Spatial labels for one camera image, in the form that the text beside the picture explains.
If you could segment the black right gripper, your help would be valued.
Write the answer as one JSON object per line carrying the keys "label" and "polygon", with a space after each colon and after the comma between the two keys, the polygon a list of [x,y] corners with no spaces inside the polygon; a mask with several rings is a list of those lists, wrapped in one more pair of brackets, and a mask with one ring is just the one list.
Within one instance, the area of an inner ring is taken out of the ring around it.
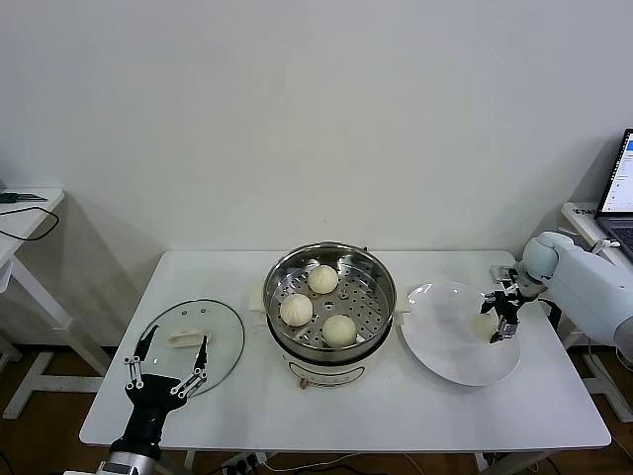
{"label": "black right gripper", "polygon": [[480,314],[485,315],[495,309],[498,318],[501,320],[490,338],[490,343],[513,338],[519,323],[518,311],[527,302],[529,302],[529,299],[521,293],[517,283],[484,295]]}

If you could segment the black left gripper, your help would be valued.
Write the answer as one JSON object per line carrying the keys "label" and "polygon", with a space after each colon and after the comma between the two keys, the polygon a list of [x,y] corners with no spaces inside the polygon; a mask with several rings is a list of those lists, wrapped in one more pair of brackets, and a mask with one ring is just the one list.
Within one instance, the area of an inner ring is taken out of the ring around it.
{"label": "black left gripper", "polygon": [[143,334],[132,356],[124,359],[128,369],[126,394],[133,410],[123,435],[116,440],[117,448],[158,448],[167,416],[182,408],[187,397],[195,394],[207,381],[207,346],[203,335],[192,372],[181,382],[177,378],[147,374],[142,377],[141,364],[145,361],[159,325]]}

